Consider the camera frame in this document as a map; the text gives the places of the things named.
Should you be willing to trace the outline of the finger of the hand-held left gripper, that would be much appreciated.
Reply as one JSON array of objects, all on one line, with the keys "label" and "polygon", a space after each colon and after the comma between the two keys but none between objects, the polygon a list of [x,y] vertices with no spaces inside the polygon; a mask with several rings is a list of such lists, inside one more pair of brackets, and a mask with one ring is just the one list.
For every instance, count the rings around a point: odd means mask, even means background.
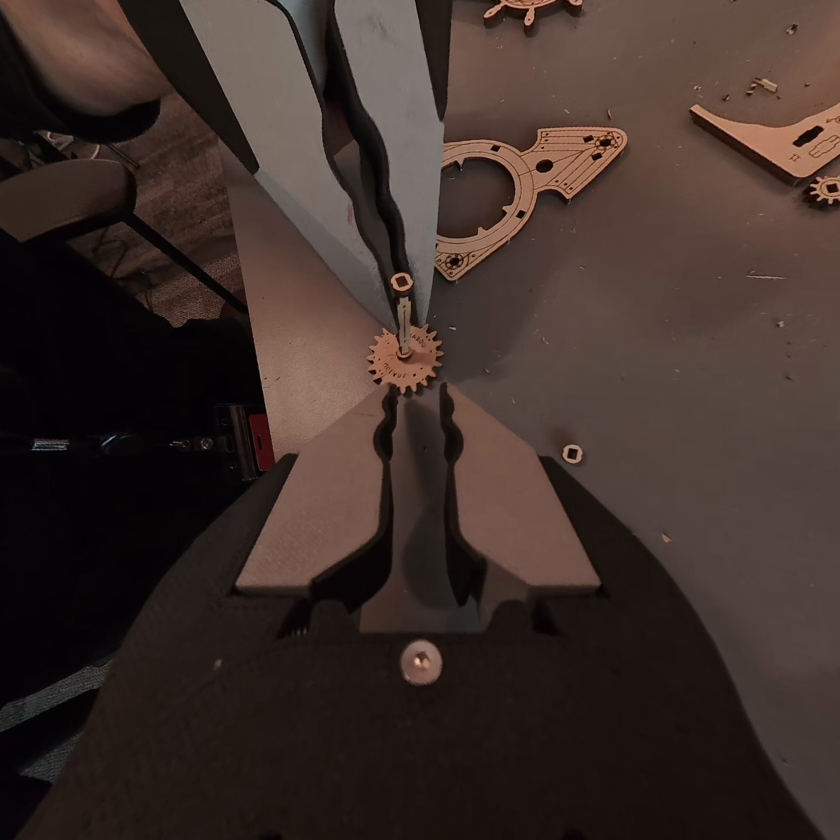
[{"label": "finger of the hand-held left gripper", "polygon": [[393,302],[390,277],[407,273],[413,321],[423,326],[434,278],[444,125],[417,3],[333,2],[331,39],[351,130],[370,170],[363,182],[384,228],[385,300]]},{"label": "finger of the hand-held left gripper", "polygon": [[263,1],[182,7],[257,161],[255,179],[357,302],[389,314],[389,297],[329,161],[323,108],[287,12]]}]

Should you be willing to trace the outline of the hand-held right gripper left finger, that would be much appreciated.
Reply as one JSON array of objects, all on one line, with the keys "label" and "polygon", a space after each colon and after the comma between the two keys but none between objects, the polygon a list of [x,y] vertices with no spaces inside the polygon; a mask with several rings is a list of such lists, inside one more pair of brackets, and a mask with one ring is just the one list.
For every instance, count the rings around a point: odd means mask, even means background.
[{"label": "hand-held right gripper left finger", "polygon": [[392,568],[398,391],[379,387],[295,459],[235,589],[356,612]]}]

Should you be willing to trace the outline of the person's left hand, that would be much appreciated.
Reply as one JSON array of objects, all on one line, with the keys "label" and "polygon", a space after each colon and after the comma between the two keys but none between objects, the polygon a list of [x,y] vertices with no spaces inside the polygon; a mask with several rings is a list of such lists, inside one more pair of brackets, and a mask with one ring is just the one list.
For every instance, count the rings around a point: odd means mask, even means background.
[{"label": "person's left hand", "polygon": [[119,2],[1,2],[3,137],[132,140],[171,91]]}]

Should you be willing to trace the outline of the red badge in holder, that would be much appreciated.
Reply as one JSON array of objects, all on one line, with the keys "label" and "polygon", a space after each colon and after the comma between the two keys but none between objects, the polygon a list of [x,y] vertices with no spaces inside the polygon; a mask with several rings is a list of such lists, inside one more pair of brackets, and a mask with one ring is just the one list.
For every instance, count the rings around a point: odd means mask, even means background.
[{"label": "red badge in holder", "polygon": [[217,404],[214,421],[215,449],[229,484],[249,484],[277,462],[263,402]]}]

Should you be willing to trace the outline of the wooden axle pin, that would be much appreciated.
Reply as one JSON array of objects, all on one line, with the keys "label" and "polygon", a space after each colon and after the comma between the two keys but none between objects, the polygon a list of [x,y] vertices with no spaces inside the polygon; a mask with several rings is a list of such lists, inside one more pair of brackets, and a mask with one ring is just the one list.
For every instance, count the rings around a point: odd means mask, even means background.
[{"label": "wooden axle pin", "polygon": [[405,272],[394,274],[390,280],[397,316],[397,357],[406,361],[412,351],[413,279]]}]

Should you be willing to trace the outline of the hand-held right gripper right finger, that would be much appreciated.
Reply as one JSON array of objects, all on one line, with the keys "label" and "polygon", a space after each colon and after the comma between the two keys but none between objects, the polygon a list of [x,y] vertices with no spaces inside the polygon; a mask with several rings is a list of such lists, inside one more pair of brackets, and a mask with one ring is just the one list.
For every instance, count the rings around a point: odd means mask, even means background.
[{"label": "hand-held right gripper right finger", "polygon": [[601,585],[536,451],[441,384],[449,583],[459,605],[588,595]]}]

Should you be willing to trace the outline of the wooden scalloped strip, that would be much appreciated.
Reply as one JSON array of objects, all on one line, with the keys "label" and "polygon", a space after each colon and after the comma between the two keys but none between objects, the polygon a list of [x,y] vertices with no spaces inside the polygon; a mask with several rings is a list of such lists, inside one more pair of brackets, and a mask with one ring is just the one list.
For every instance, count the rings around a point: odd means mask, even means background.
[{"label": "wooden scalloped strip", "polygon": [[811,178],[839,155],[838,104],[781,127],[724,119],[699,105],[689,114],[701,127],[791,184]]}]

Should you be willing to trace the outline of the wooden ship wheel piece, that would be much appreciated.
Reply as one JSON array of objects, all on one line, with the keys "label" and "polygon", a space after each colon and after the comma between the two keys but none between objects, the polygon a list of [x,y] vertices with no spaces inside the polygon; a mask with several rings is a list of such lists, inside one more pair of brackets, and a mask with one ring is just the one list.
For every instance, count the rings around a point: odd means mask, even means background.
[{"label": "wooden ship wheel piece", "polygon": [[583,7],[583,1],[497,1],[489,6],[483,14],[485,25],[489,26],[501,20],[506,13],[521,16],[523,30],[529,32],[536,24],[538,12],[550,7],[564,7],[570,12],[578,14]]}]

